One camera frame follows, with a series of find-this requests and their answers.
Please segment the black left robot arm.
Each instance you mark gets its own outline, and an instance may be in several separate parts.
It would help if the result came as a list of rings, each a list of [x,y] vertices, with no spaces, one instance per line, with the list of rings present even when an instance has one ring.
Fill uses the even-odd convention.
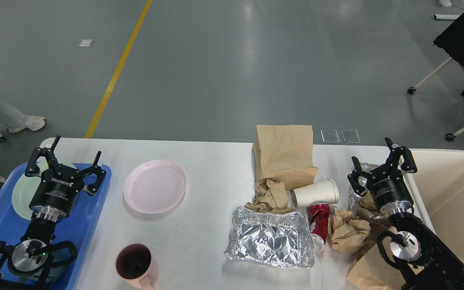
[[[0,290],[49,290],[55,282],[51,271],[66,268],[78,257],[71,240],[54,242],[55,230],[68,218],[84,191],[94,196],[107,171],[98,165],[98,151],[92,165],[79,170],[58,162],[54,154],[57,136],[50,147],[34,148],[24,175],[40,178],[28,205],[31,220],[18,243],[0,241]]]

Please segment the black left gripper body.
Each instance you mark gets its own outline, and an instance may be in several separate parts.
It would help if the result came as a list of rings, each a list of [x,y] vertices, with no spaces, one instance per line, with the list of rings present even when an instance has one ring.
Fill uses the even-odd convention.
[[[41,173],[41,182],[29,204],[33,218],[59,220],[68,218],[83,187],[82,178],[71,179],[77,168],[60,165],[59,175],[53,168]]]

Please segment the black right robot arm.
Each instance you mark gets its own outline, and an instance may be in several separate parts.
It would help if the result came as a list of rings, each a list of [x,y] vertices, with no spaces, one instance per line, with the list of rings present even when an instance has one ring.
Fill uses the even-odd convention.
[[[416,173],[411,151],[385,138],[385,163],[366,172],[356,157],[348,180],[355,193],[369,192],[376,209],[388,217],[396,233],[384,231],[377,247],[384,261],[401,272],[403,290],[464,290],[464,263],[414,215],[414,200],[404,183],[405,173]]]

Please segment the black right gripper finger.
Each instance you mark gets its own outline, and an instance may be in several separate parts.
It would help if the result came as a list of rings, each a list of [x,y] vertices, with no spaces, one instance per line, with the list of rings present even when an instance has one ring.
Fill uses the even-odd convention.
[[[403,176],[407,173],[416,173],[417,165],[411,151],[405,146],[398,146],[389,137],[385,143],[390,150],[384,163],[384,170],[389,176]]]
[[[352,156],[352,162],[354,165],[354,169],[352,172],[347,176],[350,186],[352,187],[354,193],[358,196],[364,197],[368,193],[371,196],[371,191],[368,187],[368,181],[372,180],[372,169],[370,167],[363,167],[361,162],[355,156]],[[360,178],[365,179],[365,184],[361,185]]]

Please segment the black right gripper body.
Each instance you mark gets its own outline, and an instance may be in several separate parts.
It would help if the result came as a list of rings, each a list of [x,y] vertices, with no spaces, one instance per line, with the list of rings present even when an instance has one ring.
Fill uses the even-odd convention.
[[[367,189],[376,209],[384,215],[406,212],[414,205],[399,169],[374,173],[367,180]]]

